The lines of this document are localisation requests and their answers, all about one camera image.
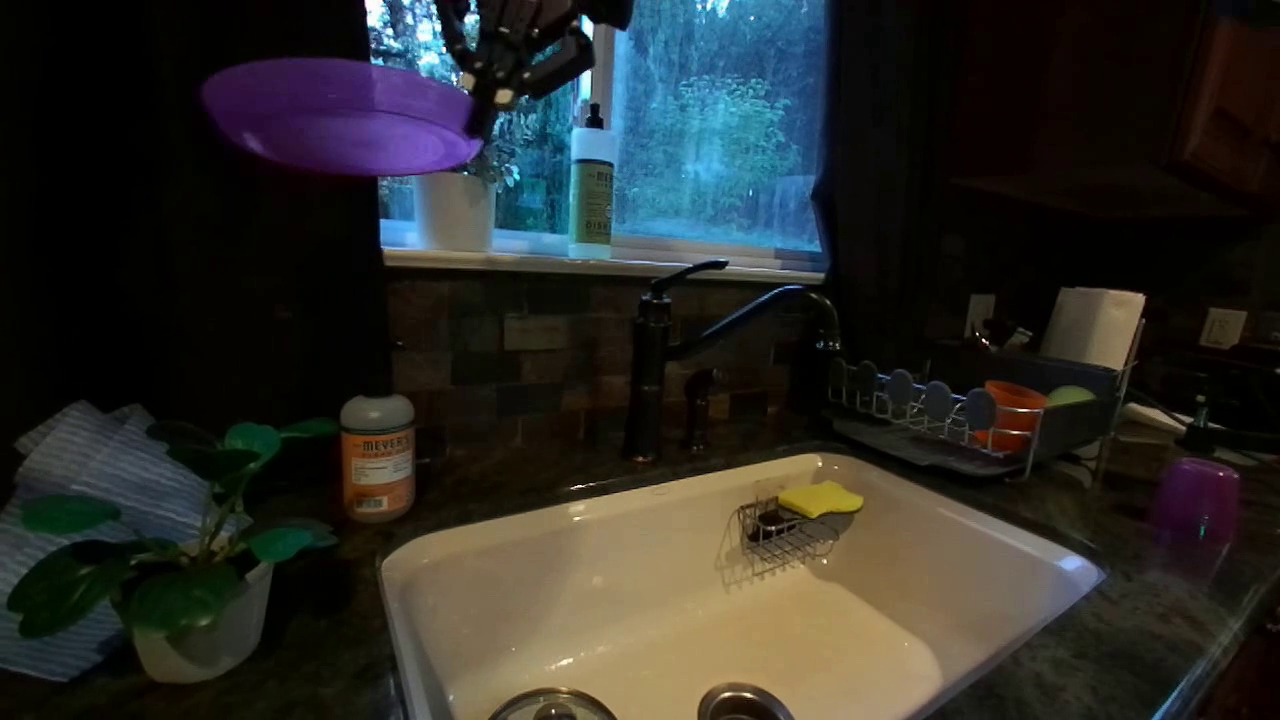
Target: sink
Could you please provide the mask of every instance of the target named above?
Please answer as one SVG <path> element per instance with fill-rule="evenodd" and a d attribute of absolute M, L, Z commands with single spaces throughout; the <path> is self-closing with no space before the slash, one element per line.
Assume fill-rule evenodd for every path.
<path fill-rule="evenodd" d="M 813 482 L 866 497 L 854 524 L 749 550 L 745 509 Z M 925 717 L 1100 581 L 1094 561 L 845 452 L 462 524 L 379 565 L 417 720 L 487 720 L 530 691 L 698 720 L 718 690 L 761 690 L 799 720 Z"/>

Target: purple object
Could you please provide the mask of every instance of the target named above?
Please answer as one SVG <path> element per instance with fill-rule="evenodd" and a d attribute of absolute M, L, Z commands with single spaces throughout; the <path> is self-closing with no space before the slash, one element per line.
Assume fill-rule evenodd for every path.
<path fill-rule="evenodd" d="M 430 175 L 480 151 L 474 98 L 405 69 L 252 62 L 210 76 L 200 101 L 235 149 L 326 175 Z"/>
<path fill-rule="evenodd" d="M 1237 544 L 1240 472 L 1208 455 L 1177 455 L 1165 467 L 1155 534 L 1181 544 Z"/>

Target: dark granite countertop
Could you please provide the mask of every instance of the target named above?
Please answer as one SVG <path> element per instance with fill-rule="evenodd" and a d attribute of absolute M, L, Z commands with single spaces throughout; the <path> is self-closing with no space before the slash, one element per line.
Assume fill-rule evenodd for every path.
<path fill-rule="evenodd" d="M 119 649 L 72 685 L 0 672 L 0 717 L 392 720 L 405 717 L 405 709 L 375 561 L 396 544 L 480 515 L 804 447 L 867 455 L 816 428 L 769 420 L 764 428 L 720 446 L 712 455 L 650 467 L 590 446 L 437 462 L 420 475 L 412 515 L 384 529 L 344 524 L 335 553 L 275 571 L 264 643 L 235 672 L 194 690 L 161 690 L 147 685 L 134 654 Z M 958 482 L 880 462 L 946 497 L 1060 539 L 1105 569 L 1105 584 L 1094 597 L 951 698 L 937 717 L 1190 717 L 1251 627 L 1280 576 L 1280 467 L 1245 472 L 1245 538 L 1224 565 L 1181 571 L 1160 561 L 1155 534 L 1147 529 L 1167 447 L 1111 447 L 1111 472 L 1100 486 L 1055 464 L 1030 482 Z M 328 492 L 307 492 L 307 505 L 328 509 L 332 500 Z"/>

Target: purple frisbee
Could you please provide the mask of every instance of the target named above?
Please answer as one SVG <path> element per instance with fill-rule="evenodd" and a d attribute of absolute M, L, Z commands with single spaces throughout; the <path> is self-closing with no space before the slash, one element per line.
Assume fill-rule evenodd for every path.
<path fill-rule="evenodd" d="M 405 69 L 252 62 L 210 76 L 200 101 L 235 149 L 326 175 L 430 175 L 480 151 L 474 98 Z"/>

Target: leaf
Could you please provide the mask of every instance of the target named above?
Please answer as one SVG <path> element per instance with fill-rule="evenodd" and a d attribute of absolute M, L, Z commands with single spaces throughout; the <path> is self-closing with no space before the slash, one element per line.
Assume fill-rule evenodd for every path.
<path fill-rule="evenodd" d="M 117 597 L 134 576 L 136 544 L 66 544 L 24 571 L 10 594 L 10 607 L 19 612 L 19 635 L 51 635 L 90 615 L 102 599 Z"/>
<path fill-rule="evenodd" d="M 194 447 L 214 447 L 218 436 L 210 428 L 196 428 L 196 423 L 177 423 L 177 420 L 158 420 L 147 428 L 154 442 L 161 446 L 194 446 Z"/>
<path fill-rule="evenodd" d="M 341 431 L 341 423 L 332 418 L 307 418 L 307 420 L 281 428 L 281 436 L 288 436 L 288 442 L 335 436 L 335 431 Z"/>
<path fill-rule="evenodd" d="M 295 553 L 335 544 L 335 538 L 332 538 L 328 524 L 317 524 L 317 521 L 281 521 L 281 524 L 270 524 L 270 529 L 252 529 L 246 538 L 246 544 L 252 550 L 255 561 L 285 565 Z"/>
<path fill-rule="evenodd" d="M 281 452 L 281 431 L 272 423 L 233 423 L 225 447 L 255 452 L 255 464 L 270 464 Z"/>
<path fill-rule="evenodd" d="M 136 581 L 117 607 L 128 627 L 186 631 L 214 625 L 240 587 L 227 565 L 161 569 Z"/>
<path fill-rule="evenodd" d="M 37 497 L 24 505 L 30 534 L 76 538 L 119 521 L 119 509 L 98 497 Z"/>
<path fill-rule="evenodd" d="M 227 475 L 246 475 L 255 467 L 255 452 L 248 447 L 196 447 L 196 446 L 174 446 L 174 462 L 190 464 L 196 475 L 222 486 Z"/>

